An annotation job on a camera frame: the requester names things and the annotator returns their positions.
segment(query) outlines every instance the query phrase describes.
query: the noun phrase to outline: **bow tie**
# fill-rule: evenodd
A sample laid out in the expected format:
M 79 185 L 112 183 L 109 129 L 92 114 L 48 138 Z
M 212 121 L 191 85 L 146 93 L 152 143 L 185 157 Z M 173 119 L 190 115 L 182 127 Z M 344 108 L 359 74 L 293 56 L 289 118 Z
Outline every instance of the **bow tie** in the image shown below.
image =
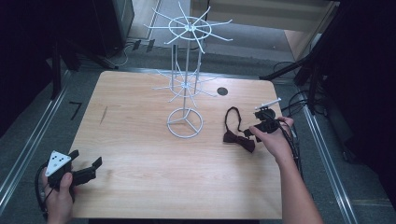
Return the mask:
M 231 132 L 230 129 L 228 128 L 228 125 L 227 125 L 227 117 L 228 117 L 228 113 L 229 113 L 231 110 L 235 110 L 235 111 L 236 111 L 236 113 L 237 113 L 237 115 L 238 115 L 238 121 L 239 121 L 239 124 L 238 124 L 238 131 L 239 131 L 239 132 L 242 132 L 242 131 L 239 129 L 239 126 L 241 125 L 241 121 L 242 121 L 241 115 L 239 114 L 238 108 L 232 106 L 230 109 L 227 110 L 227 113 L 226 113 L 226 115 L 225 115 L 224 123 L 225 123 L 225 128 L 227 129 L 227 132 L 226 132 L 226 133 L 224 134 L 224 136 L 223 136 L 223 142 L 225 142 L 225 143 L 236 143 L 236 144 L 242 146 L 242 147 L 243 147 L 244 149 L 246 149 L 247 151 L 253 152 L 254 147 L 255 147 L 255 144 L 254 144 L 254 141 L 253 141 L 253 140 L 249 140 L 249 139 L 246 138 L 246 137 L 238 136 L 238 135 L 234 134 L 233 132 Z
M 225 143 L 236 143 L 242 146 L 249 152 L 253 152 L 255 144 L 253 140 L 249 140 L 246 137 L 238 136 L 232 133 L 230 130 L 227 130 L 227 133 L 223 136 L 223 142 Z

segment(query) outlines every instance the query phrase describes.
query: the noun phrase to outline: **black curtain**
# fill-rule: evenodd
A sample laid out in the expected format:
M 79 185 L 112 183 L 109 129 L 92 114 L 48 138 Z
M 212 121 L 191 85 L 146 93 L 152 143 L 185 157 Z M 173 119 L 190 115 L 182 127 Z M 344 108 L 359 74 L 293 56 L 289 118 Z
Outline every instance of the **black curtain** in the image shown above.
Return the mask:
M 378 173 L 396 208 L 396 3 L 343 4 L 346 17 L 321 52 L 324 87 L 353 132 L 345 146 Z
M 43 1 L 0 3 L 0 136 L 51 81 L 47 16 Z

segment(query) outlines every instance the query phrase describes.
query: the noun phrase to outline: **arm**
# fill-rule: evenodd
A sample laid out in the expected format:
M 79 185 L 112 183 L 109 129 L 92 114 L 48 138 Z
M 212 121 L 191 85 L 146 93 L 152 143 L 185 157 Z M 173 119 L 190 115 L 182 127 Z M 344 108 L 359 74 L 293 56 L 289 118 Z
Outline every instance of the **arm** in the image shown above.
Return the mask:
M 293 119 L 279 120 L 293 124 Z M 263 133 L 254 126 L 250 131 L 259 137 L 279 166 L 282 193 L 282 220 L 284 223 L 323 223 L 318 209 L 308 192 L 293 160 L 290 146 L 281 132 Z
M 70 173 L 64 174 L 59 191 L 51 189 L 47 183 L 48 179 L 44 175 L 46 169 L 43 171 L 42 180 L 46 193 L 46 204 L 48 209 L 48 224 L 65 224 L 72 219 L 73 200 L 69 193 L 70 185 L 73 181 L 73 176 Z

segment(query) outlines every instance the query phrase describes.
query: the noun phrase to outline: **table top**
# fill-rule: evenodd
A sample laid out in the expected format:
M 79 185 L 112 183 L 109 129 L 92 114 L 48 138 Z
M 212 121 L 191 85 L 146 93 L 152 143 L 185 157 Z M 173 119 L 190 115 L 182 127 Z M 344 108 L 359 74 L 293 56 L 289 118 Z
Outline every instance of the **table top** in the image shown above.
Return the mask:
M 239 109 L 243 131 L 258 124 L 255 106 L 276 99 L 269 81 L 201 77 L 200 91 L 186 107 L 202 116 L 202 130 L 176 137 L 167 120 L 183 107 L 170 79 L 144 73 L 104 72 L 97 82 L 71 151 L 75 170 L 98 158 L 96 178 L 76 187 L 74 217 L 97 218 L 281 218 L 280 175 L 263 143 L 253 153 L 225 144 L 227 110 Z M 218 88 L 227 95 L 218 95 Z M 271 108 L 280 115 L 279 105 Z M 229 128 L 239 135 L 234 111 Z

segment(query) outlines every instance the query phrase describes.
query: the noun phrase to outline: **human hand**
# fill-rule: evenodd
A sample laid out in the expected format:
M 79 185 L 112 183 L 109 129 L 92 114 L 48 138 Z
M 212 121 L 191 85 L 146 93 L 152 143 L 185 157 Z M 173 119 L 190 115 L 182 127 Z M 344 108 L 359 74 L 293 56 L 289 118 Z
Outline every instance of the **human hand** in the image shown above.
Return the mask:
M 279 117 L 280 125 L 283 129 L 288 132 L 290 136 L 291 125 L 293 125 L 294 120 L 286 117 Z M 284 160 L 292 160 L 292 153 L 290 146 L 282 130 L 279 128 L 273 133 L 263 133 L 258 128 L 254 126 L 249 127 L 250 131 L 262 140 L 268 151 L 275 157 L 276 161 L 279 163 Z
M 48 179 L 44 175 L 46 171 L 47 168 L 44 169 L 41 177 L 43 186 L 46 186 L 44 191 L 47 197 L 48 223 L 67 223 L 72 219 L 73 199 L 70 195 L 69 188 L 73 181 L 73 175 L 71 173 L 64 174 L 58 191 L 57 189 L 50 188 L 48 185 Z

